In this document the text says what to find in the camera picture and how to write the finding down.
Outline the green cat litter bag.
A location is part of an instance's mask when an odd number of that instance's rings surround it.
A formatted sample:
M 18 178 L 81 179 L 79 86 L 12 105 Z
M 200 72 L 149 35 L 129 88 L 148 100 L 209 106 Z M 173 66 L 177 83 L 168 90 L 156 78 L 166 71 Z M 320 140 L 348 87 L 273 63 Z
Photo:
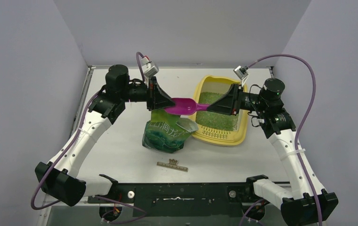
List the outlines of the green cat litter bag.
M 164 109 L 152 110 L 142 145 L 148 149 L 174 153 L 183 149 L 185 141 L 198 130 L 198 124 L 187 117 L 169 114 Z

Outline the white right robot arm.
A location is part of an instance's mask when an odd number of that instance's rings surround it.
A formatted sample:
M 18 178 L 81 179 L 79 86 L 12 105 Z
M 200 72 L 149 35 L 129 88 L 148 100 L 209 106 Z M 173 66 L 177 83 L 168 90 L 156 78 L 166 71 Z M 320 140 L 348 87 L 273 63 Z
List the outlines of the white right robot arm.
M 289 226 L 321 223 L 338 205 L 338 198 L 335 193 L 326 191 L 306 158 L 296 136 L 296 126 L 281 100 L 284 89 L 285 84 L 275 78 L 265 80 L 258 94 L 244 92 L 239 84 L 233 83 L 220 99 L 207 107 L 207 111 L 225 115 L 236 115 L 240 110 L 256 112 L 259 126 L 286 171 L 290 191 L 267 176 L 249 177 L 250 184 L 244 188 L 248 200 L 260 198 L 273 204 Z

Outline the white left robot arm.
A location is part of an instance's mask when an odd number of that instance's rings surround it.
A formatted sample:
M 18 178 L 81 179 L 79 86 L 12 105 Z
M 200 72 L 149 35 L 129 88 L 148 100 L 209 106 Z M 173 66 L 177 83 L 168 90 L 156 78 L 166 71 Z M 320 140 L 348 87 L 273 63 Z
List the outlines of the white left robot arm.
M 31 197 L 31 207 L 37 207 L 39 191 L 68 206 L 76 205 L 83 197 L 100 195 L 105 201 L 118 198 L 118 182 L 100 174 L 96 179 L 78 179 L 80 168 L 99 138 L 115 123 L 127 102 L 145 102 L 148 110 L 174 106 L 172 98 L 159 86 L 155 75 L 159 68 L 152 62 L 141 66 L 144 79 L 130 79 L 129 69 L 113 65 L 105 76 L 106 83 L 84 107 L 78 128 L 62 149 L 47 163 L 39 162 L 35 174 L 39 184 Z

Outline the magenta plastic scoop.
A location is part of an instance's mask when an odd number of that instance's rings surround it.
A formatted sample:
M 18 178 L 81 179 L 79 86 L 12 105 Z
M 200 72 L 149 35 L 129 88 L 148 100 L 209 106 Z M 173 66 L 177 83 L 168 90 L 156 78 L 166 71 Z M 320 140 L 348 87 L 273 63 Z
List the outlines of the magenta plastic scoop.
M 172 98 L 174 106 L 164 108 L 165 112 L 174 115 L 193 115 L 198 111 L 206 111 L 208 104 L 199 104 L 192 98 L 175 97 Z

